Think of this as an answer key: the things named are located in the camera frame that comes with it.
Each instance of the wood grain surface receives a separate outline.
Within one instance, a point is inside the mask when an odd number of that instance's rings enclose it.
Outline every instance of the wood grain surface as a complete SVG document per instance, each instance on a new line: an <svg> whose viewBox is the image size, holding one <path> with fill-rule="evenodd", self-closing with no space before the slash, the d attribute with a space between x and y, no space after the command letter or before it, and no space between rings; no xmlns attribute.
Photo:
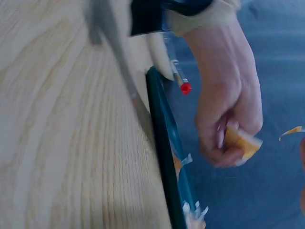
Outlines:
<svg viewBox="0 0 305 229"><path fill-rule="evenodd" d="M145 135L84 4L0 1L0 228L170 228L150 120ZM145 37L127 38L126 0L112 8L147 105Z"/></svg>

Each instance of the blue fabric surface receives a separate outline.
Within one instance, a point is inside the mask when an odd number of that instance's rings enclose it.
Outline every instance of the blue fabric surface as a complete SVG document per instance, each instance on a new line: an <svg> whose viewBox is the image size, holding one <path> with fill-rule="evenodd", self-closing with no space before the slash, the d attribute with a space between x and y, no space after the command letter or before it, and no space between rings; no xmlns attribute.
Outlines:
<svg viewBox="0 0 305 229"><path fill-rule="evenodd" d="M299 206L305 177L299 159L303 134L279 135L305 125L305 1L254 0L239 12L253 49L261 82L264 126L262 148L245 165L212 168L199 153L193 124L201 79L184 40L171 36L181 67L193 86L188 96L164 80L186 154L192 182L202 205L209 206L207 229L303 229Z"/></svg>

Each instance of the orange wrapper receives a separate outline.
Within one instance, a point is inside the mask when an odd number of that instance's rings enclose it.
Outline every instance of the orange wrapper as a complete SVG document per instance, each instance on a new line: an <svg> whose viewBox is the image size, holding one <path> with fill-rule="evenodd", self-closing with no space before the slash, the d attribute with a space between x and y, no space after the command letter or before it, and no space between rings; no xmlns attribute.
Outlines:
<svg viewBox="0 0 305 229"><path fill-rule="evenodd" d="M244 152L244 156L242 160L237 163L237 166L242 165L249 160L260 149L262 143L262 140L249 135L241 129L236 129L230 125L227 126L224 144L227 147L238 147Z"/></svg>
<svg viewBox="0 0 305 229"><path fill-rule="evenodd" d="M281 141L281 137L284 135L289 135L289 134L293 134L293 133L297 133L297 132L305 132L304 127L302 126L297 126L291 130L286 131L285 133L283 133L280 137L279 137L279 141Z"/></svg>
<svg viewBox="0 0 305 229"><path fill-rule="evenodd" d="M187 158L185 158L184 160L180 161L179 158L172 153L173 155L173 164L175 166L175 170L176 170L176 176L177 176L177 180L179 181L179 174L180 174L180 170L184 165L187 165L189 163L191 163L193 161L191 154L189 154L187 156Z"/></svg>

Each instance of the orange paper scrap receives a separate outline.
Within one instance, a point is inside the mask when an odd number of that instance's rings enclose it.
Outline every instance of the orange paper scrap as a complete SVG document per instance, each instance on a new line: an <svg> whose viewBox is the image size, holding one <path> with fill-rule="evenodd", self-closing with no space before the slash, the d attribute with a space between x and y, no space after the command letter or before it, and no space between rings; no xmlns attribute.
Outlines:
<svg viewBox="0 0 305 229"><path fill-rule="evenodd" d="M279 137L279 141L281 141L281 137L284 135L289 135L289 134L293 134L293 133L297 133L297 132L305 132L304 127L302 126L297 126L291 130L286 131L285 133L283 133L280 137Z"/></svg>
<svg viewBox="0 0 305 229"><path fill-rule="evenodd" d="M172 153L173 155L173 164L175 166L175 170L176 170L176 176L177 176L177 180L179 180L179 174L180 174L180 170L184 165L187 165L189 163L191 163L193 161L191 154L189 154L187 156L187 158L185 158L184 160L180 161L179 158Z"/></svg>
<svg viewBox="0 0 305 229"><path fill-rule="evenodd" d="M227 126L227 131L224 137L224 144L227 147L235 146L241 148L244 156L237 166L244 164L249 160L262 146L263 141L249 135L241 129L236 129L231 125Z"/></svg>

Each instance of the fingers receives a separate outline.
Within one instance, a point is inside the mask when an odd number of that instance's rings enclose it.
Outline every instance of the fingers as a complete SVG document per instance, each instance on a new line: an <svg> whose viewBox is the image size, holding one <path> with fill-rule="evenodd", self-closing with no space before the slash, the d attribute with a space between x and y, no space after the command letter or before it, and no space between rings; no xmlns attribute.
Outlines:
<svg viewBox="0 0 305 229"><path fill-rule="evenodd" d="M303 165L303 169L305 171L305 138L303 138L300 144L300 155L301 155L301 162ZM302 190L300 203L301 203L302 212L305 215L305 188L303 188Z"/></svg>
<svg viewBox="0 0 305 229"><path fill-rule="evenodd" d="M301 155L302 166L305 171L305 138L303 138L300 144L300 155Z"/></svg>
<svg viewBox="0 0 305 229"><path fill-rule="evenodd" d="M227 168L236 166L236 162L242 159L244 153L239 148L229 148L227 150L213 148L206 151L202 148L205 158L215 167Z"/></svg>
<svg viewBox="0 0 305 229"><path fill-rule="evenodd" d="M251 135L257 134L263 126L261 91L258 79L243 81L243 89L234 106L234 116L240 127Z"/></svg>
<svg viewBox="0 0 305 229"><path fill-rule="evenodd" d="M305 188L303 188L302 193L301 193L301 210L303 214L305 215Z"/></svg>

